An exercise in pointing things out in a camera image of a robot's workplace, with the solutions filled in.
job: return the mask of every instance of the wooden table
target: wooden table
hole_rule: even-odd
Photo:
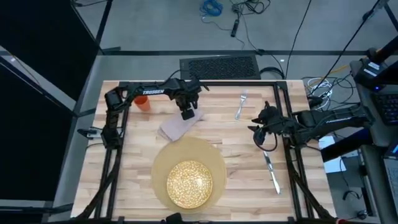
[[[117,81],[103,83],[93,126],[99,128],[104,126],[106,104],[103,96],[118,84]],[[287,81],[287,85],[292,110],[307,110],[308,102],[302,81]],[[257,117],[266,100],[275,106],[272,87],[209,86],[209,88],[210,91],[200,93],[198,102],[205,115],[186,135],[205,139],[220,150],[227,166],[228,182],[223,196],[215,206],[200,214],[183,215],[184,220],[286,221],[287,217],[294,217],[281,137],[278,139],[277,149],[269,153],[277,181],[282,189],[282,194],[277,195],[262,151],[254,145],[252,132],[247,128],[248,125],[253,125],[251,119]],[[248,98],[240,120],[236,121],[234,116],[238,110],[240,94],[245,89],[248,90]],[[281,91],[280,97],[285,110]],[[152,110],[148,113],[140,112],[134,105],[129,111],[113,220],[118,216],[125,216],[126,220],[160,220],[173,213],[156,198],[151,187],[150,170],[155,156],[168,143],[157,134],[157,130],[172,114],[179,113],[179,109],[166,95],[150,96],[150,104]],[[265,147],[272,148],[274,144],[274,138],[268,138]],[[309,145],[316,147],[317,143],[314,141]],[[83,211],[97,192],[104,155],[105,150],[101,145],[87,149],[73,206],[73,217]],[[320,153],[305,148],[302,149],[302,156],[310,190],[331,215],[335,216]],[[299,193],[302,213],[306,216],[303,195],[300,190]],[[107,201],[108,195],[105,195],[103,216]]]

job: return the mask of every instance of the white cable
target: white cable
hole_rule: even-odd
[[[307,89],[309,90],[308,86],[310,86],[311,83],[313,83],[313,81],[319,80],[319,79],[322,79],[322,77],[309,79],[307,81]],[[320,89],[320,88],[327,88],[326,91],[324,91],[322,94],[319,95],[319,97],[321,97],[322,99],[326,99],[326,103],[319,106],[318,108],[316,108],[316,110],[320,110],[323,107],[325,107],[330,102],[330,97],[333,94],[332,84],[327,79],[325,79],[319,85],[312,86],[310,92],[313,93],[314,89]]]

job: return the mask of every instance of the orange cup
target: orange cup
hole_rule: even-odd
[[[134,99],[134,103],[142,111],[149,111],[150,110],[150,104],[149,104],[148,96],[137,96]]]

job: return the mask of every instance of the black curtain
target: black curtain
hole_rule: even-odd
[[[0,63],[0,199],[53,201],[72,116]]]
[[[0,45],[74,100],[99,50],[69,0],[2,0]]]

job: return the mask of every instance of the concrete floor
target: concrete floor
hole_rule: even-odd
[[[82,0],[88,4],[94,0]],[[229,36],[228,31],[219,30],[214,24],[201,22],[199,7],[203,0],[114,0],[105,32],[101,41],[102,48],[118,47],[122,50],[240,50],[241,43]],[[206,18],[215,21],[220,27],[229,29],[236,16],[231,12],[231,3],[220,0],[224,11],[220,17]],[[376,0],[315,0],[298,35],[295,50],[342,50],[362,21],[362,15],[370,10]],[[88,7],[77,8],[80,16],[95,36],[103,15],[105,2]],[[250,40],[257,48],[266,50],[290,50],[294,35],[300,25],[308,1],[278,0],[272,1],[267,11],[261,15],[246,16]],[[398,1],[389,3],[398,16]],[[377,12],[361,29],[348,47],[349,50],[366,50],[370,47],[382,47],[397,35],[385,10]],[[251,50],[244,24],[238,29],[238,38],[245,42],[244,49]],[[161,80],[179,69],[180,58],[202,56],[99,56],[96,59],[86,91],[82,111],[96,106],[103,80]],[[286,70],[288,55],[276,55]],[[343,56],[337,66],[358,60],[360,56]],[[397,60],[390,58],[387,63]],[[289,79],[319,77],[326,75],[336,56],[301,56],[290,59]],[[259,68],[274,66],[276,62],[270,56],[257,56]],[[332,77],[343,77],[346,69]],[[276,79],[274,74],[264,73],[262,79]],[[345,100],[350,90],[335,88],[332,99]],[[358,102],[356,92],[349,102]],[[91,126],[93,116],[80,118],[76,128]],[[344,129],[338,134],[347,136],[354,129]],[[73,203],[79,179],[80,169],[85,155],[86,139],[75,134],[67,156],[54,206]],[[329,181],[334,203],[339,217],[351,218],[358,210],[364,209],[363,203],[344,202],[339,198],[346,186],[339,177],[330,175]],[[68,218],[61,214],[51,220]]]

